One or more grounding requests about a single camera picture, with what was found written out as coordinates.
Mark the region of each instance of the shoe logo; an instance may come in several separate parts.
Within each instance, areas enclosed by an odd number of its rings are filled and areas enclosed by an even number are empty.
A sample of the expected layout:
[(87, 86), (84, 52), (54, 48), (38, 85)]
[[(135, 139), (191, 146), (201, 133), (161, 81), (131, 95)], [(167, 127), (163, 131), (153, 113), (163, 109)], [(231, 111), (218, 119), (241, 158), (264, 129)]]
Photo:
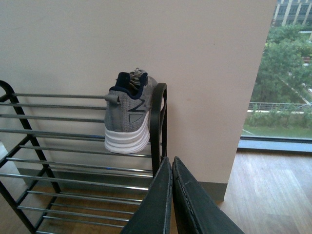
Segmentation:
[(128, 110), (129, 112), (145, 113), (144, 110), (138, 110), (138, 108), (139, 108), (140, 106), (142, 106), (142, 105), (145, 103), (145, 100), (143, 100), (143, 99), (139, 99), (139, 100), (141, 101), (141, 103), (140, 103), (139, 105), (137, 105), (136, 107), (134, 107), (134, 108)]
[(143, 114), (129, 114), (129, 123), (134, 123), (141, 119)]

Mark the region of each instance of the building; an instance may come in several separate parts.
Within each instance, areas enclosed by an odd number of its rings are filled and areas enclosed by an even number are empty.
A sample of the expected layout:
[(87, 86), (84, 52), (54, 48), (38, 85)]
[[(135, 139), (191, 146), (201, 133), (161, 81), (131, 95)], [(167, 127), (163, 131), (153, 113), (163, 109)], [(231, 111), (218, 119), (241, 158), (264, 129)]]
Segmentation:
[(311, 7), (312, 0), (277, 0), (273, 15), (273, 25), (312, 25)]

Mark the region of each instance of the navy blue lining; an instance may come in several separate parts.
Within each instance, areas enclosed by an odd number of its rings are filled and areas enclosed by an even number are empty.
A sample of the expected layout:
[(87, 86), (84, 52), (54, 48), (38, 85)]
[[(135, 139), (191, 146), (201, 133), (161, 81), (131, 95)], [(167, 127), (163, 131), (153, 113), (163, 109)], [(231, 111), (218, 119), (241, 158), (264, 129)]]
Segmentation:
[(141, 85), (140, 85), (140, 89), (138, 90), (138, 93), (135, 96), (133, 96), (130, 93), (130, 91), (126, 89), (130, 81), (129, 73), (126, 73), (126, 72), (121, 72), (119, 74), (116, 85), (110, 88), (109, 90), (125, 92), (126, 94), (128, 94), (128, 96), (131, 99), (134, 99), (134, 100), (139, 99), (142, 96), (144, 86), (147, 85), (147, 73), (146, 72), (143, 73), (141, 77), (139, 78), (139, 80), (140, 80)]

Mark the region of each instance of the shoelace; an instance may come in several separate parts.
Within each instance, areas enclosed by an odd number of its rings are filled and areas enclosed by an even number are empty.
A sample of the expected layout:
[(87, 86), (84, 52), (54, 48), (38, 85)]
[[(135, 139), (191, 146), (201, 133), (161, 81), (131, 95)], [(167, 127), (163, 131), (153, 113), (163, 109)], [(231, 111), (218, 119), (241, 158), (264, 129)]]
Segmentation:
[(142, 75), (142, 72), (139, 70), (139, 68), (136, 68), (133, 72), (130, 72), (130, 83), (131, 87), (135, 90), (139, 90), (140, 88), (140, 80), (139, 78)]

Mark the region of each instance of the green foliage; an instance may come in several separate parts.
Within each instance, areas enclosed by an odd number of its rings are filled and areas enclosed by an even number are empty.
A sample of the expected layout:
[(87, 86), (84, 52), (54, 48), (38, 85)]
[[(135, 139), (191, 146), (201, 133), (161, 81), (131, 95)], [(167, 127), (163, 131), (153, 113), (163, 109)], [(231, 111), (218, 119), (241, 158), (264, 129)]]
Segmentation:
[(300, 102), (292, 88), (312, 87), (312, 65), (302, 59), (312, 54), (312, 43), (303, 40), (301, 30), (301, 25), (270, 29), (251, 101)]
[(304, 30), (302, 25), (288, 24), (282, 27), (272, 27), (269, 30), (267, 42), (279, 44), (284, 39), (289, 39), (291, 42), (300, 39), (300, 31)]
[(285, 129), (301, 127), (312, 130), (312, 108), (307, 107), (303, 112), (296, 112), (295, 106), (286, 110), (276, 108), (268, 112), (259, 112), (254, 109), (247, 116), (245, 125)]

